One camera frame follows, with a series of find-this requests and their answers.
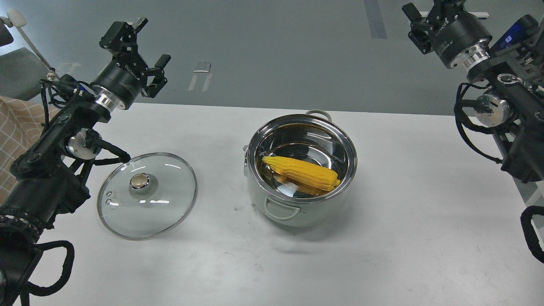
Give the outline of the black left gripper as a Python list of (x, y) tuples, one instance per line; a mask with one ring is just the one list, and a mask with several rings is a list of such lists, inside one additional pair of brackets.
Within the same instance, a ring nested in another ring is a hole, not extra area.
[(164, 68), (171, 55), (162, 54), (149, 68), (138, 51), (137, 34), (147, 23), (144, 17), (133, 23), (115, 21), (99, 41), (112, 60), (91, 83), (91, 89), (97, 95), (96, 102), (107, 110), (128, 110), (138, 95), (155, 98), (167, 84)]

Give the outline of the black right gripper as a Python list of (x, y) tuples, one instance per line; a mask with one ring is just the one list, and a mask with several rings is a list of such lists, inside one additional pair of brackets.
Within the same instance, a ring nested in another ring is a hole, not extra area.
[(422, 54), (435, 52), (447, 68), (454, 68), (457, 56), (466, 49), (492, 39), (480, 20), (465, 10), (464, 2), (434, 0), (426, 17), (413, 3), (402, 6), (410, 20), (410, 40)]

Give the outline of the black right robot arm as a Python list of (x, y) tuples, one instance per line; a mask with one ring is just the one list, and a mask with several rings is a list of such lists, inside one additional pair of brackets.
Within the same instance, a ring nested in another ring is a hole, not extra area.
[(446, 68), (466, 70), (454, 104), (466, 145), (522, 183), (543, 181), (543, 21), (524, 15), (491, 43), (464, 4), (435, 0), (426, 16), (413, 3), (403, 5), (408, 37)]

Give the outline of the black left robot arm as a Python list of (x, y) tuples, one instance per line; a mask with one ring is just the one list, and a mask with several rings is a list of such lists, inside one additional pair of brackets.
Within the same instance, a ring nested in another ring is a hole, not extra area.
[[(138, 95), (154, 98), (167, 84), (164, 68), (171, 60), (162, 55), (149, 67), (138, 52), (137, 34), (148, 20), (115, 21), (99, 45), (111, 61), (90, 84), (66, 74), (42, 79), (42, 105), (60, 109), (45, 123), (38, 140), (10, 167), (14, 189), (1, 205), (1, 304), (12, 306), (29, 296), (49, 296), (69, 280), (75, 251), (68, 241), (39, 243), (44, 230), (53, 229), (58, 214), (74, 213), (90, 198), (86, 186), (95, 165), (125, 163), (130, 155), (103, 140), (94, 130), (107, 123), (116, 108), (128, 110)], [(66, 256), (59, 280), (37, 286), (30, 277), (45, 251), (64, 248)]]

